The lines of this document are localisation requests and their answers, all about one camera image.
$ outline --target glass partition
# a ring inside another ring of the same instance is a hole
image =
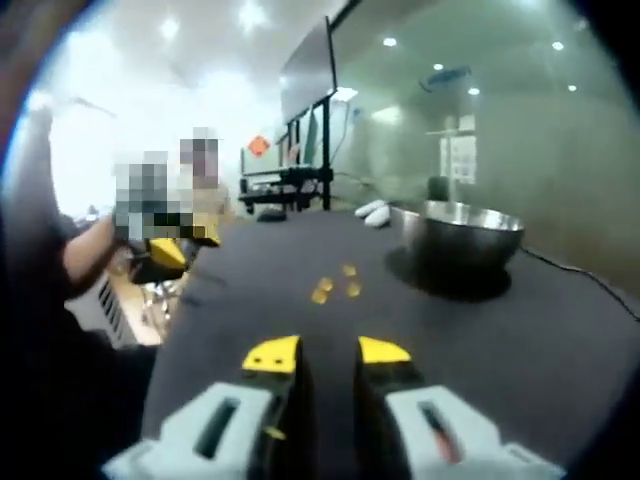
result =
[[[336,192],[416,200],[446,177],[454,200],[520,217],[526,245],[640,295],[640,127],[587,20],[556,0],[396,3],[334,33],[357,91],[332,115]]]

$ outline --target stainless steel bowl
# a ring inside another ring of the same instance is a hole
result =
[[[392,222],[416,265],[500,269],[518,249],[524,225],[512,216],[456,202],[391,205]]]

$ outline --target black table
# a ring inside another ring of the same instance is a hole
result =
[[[194,265],[153,374],[143,434],[218,380],[245,354],[300,334],[316,388],[319,465],[354,467],[351,387],[358,335],[407,349],[428,382],[471,402],[515,441],[567,465],[594,437],[640,359],[640,325],[588,278],[524,253],[511,285],[482,302],[411,288],[387,268],[397,228],[372,230],[348,212],[290,216],[223,231]],[[345,293],[341,265],[362,292]],[[324,305],[321,277],[336,282]]]

